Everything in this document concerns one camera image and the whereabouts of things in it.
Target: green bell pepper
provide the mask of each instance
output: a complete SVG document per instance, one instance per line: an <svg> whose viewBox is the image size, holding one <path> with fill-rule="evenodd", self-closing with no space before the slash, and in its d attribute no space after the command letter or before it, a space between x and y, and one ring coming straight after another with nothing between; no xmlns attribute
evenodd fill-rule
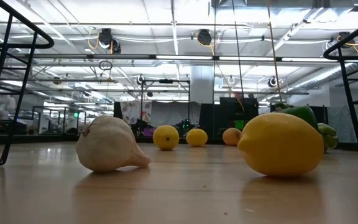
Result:
<svg viewBox="0 0 358 224"><path fill-rule="evenodd" d="M315 130L319 131L316 117L314 116L314 113L309 106L296 106L293 108L287 108L282 110L281 113L286 113L301 118L312 127L314 127Z"/></svg>

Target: floor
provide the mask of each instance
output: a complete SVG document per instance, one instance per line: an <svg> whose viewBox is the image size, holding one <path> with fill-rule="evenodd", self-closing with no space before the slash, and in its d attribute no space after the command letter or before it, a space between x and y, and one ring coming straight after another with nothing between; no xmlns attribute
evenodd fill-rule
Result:
<svg viewBox="0 0 358 224"><path fill-rule="evenodd" d="M0 167L0 223L358 223L356 152L333 150L310 175L275 180L235 147L140 144L148 169L98 175L74 145L13 145Z"/></svg>

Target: purple object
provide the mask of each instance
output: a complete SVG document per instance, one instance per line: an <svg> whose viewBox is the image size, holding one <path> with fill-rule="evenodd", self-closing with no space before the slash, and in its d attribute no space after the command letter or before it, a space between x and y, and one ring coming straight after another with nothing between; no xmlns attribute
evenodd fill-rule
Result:
<svg viewBox="0 0 358 224"><path fill-rule="evenodd" d="M144 131L145 137L153 137L155 128L145 128L145 129L143 129L143 131Z"/></svg>

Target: yellow lemon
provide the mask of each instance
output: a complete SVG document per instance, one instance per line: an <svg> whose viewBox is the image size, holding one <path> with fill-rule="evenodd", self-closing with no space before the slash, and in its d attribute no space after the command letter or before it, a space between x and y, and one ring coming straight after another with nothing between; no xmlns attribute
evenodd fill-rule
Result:
<svg viewBox="0 0 358 224"><path fill-rule="evenodd" d="M161 150L172 150L179 143L179 133L170 125L159 126L153 133L153 142Z"/></svg>
<svg viewBox="0 0 358 224"><path fill-rule="evenodd" d="M253 170L278 177L310 172L324 155L319 132L306 121L283 113L262 114L249 121L238 148Z"/></svg>
<svg viewBox="0 0 358 224"><path fill-rule="evenodd" d="M206 143L208 135L202 129L192 129L187 133L186 141L193 147L200 147Z"/></svg>

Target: garlic bulb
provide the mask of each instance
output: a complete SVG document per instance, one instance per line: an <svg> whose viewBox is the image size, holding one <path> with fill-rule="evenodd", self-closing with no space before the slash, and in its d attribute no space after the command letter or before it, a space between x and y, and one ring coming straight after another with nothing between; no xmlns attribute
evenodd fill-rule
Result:
<svg viewBox="0 0 358 224"><path fill-rule="evenodd" d="M80 163L95 172L111 172L124 166L147 167L150 163L128 124L112 116L95 118L81 132L75 149Z"/></svg>

